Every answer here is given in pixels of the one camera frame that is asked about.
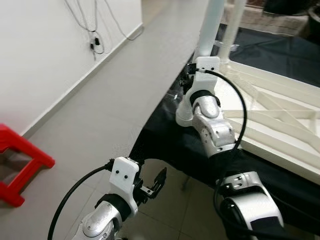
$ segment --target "white pole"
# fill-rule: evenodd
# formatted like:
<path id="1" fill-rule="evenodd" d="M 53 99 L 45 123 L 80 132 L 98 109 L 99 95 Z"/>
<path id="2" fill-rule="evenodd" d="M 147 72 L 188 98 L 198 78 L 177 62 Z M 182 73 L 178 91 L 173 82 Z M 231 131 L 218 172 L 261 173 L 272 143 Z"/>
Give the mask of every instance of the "white pole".
<path id="1" fill-rule="evenodd" d="M 241 22 L 242 15 L 245 10 L 247 0 L 234 0 L 234 7 L 231 15 L 230 22 L 228 23 L 224 36 L 223 44 L 219 49 L 218 57 L 221 63 L 226 63 L 229 61 L 230 49 L 234 44 L 238 28 Z"/>
<path id="2" fill-rule="evenodd" d="M 224 13 L 225 0 L 209 0 L 200 30 L 198 45 L 194 51 L 194 63 L 197 57 L 209 57 L 215 43 L 220 21 Z"/>

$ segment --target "stool leg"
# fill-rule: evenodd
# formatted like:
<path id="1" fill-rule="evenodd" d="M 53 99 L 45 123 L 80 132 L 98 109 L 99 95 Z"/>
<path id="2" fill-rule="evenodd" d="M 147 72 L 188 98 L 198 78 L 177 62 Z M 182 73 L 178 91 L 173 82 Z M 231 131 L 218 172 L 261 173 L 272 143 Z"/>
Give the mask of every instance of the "stool leg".
<path id="1" fill-rule="evenodd" d="M 41 159 L 39 160 L 39 162 L 41 162 L 43 165 L 47 166 L 48 168 L 52 168 L 56 161 L 53 160 L 50 156 L 44 156 L 44 157 L 41 157 Z"/>
<path id="2" fill-rule="evenodd" d="M 0 184 L 0 199 L 3 199 L 13 207 L 20 207 L 25 201 L 18 193 L 10 192 L 4 184 Z"/>

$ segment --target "white plastic frame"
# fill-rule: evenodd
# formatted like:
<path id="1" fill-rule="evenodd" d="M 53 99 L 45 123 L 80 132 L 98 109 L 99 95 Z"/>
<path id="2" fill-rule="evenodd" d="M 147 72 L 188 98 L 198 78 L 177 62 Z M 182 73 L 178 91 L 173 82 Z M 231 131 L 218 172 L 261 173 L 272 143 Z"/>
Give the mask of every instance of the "white plastic frame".
<path id="1" fill-rule="evenodd" d="M 320 185 L 320 88 L 229 60 L 245 0 L 237 0 L 218 56 L 220 72 L 243 93 L 248 108 L 244 149 Z M 235 92 L 218 81 L 215 92 L 239 132 L 243 113 Z"/>

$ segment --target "white plastic panel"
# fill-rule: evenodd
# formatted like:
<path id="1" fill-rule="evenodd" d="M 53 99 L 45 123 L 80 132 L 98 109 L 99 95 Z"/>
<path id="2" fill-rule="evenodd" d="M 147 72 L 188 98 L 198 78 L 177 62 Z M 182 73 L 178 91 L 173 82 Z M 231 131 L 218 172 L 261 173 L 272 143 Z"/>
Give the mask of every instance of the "white plastic panel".
<path id="1" fill-rule="evenodd" d="M 138 212 L 138 206 L 133 196 L 134 181 L 138 171 L 139 166 L 135 162 L 122 156 L 117 157 L 114 160 L 109 180 L 109 194 L 117 194 L 126 201 L 131 209 L 131 217 Z"/>
<path id="2" fill-rule="evenodd" d="M 220 71 L 240 88 L 248 108 L 242 146 L 320 184 L 320 88 L 233 61 Z M 238 96 L 221 79 L 215 90 L 226 118 L 240 132 Z"/>

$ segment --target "white mounting plate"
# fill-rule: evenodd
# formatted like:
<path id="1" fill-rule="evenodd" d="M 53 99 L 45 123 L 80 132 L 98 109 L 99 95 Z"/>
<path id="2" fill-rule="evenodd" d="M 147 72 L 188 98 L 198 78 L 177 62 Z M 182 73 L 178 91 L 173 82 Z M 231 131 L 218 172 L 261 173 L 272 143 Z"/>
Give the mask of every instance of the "white mounting plate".
<path id="1" fill-rule="evenodd" d="M 246 101 L 242 147 L 320 185 L 320 88 L 233 61 L 222 63 L 220 72 Z M 214 90 L 239 132 L 243 112 L 238 96 L 221 79 Z"/>
<path id="2" fill-rule="evenodd" d="M 220 59 L 217 56 L 200 56 L 195 59 L 197 69 L 219 70 Z M 182 101 L 176 110 L 175 120 L 182 127 L 192 126 L 192 106 L 190 97 L 199 90 L 206 89 L 212 94 L 215 94 L 214 88 L 217 82 L 217 77 L 210 74 L 196 72 L 194 75 L 192 87 L 183 96 Z"/>
<path id="3" fill-rule="evenodd" d="M 122 156 L 117 157 L 114 160 L 109 180 L 109 194 L 117 194 L 128 203 L 131 217 L 138 212 L 138 206 L 133 196 L 137 172 L 139 172 L 139 166 L 134 161 Z"/>

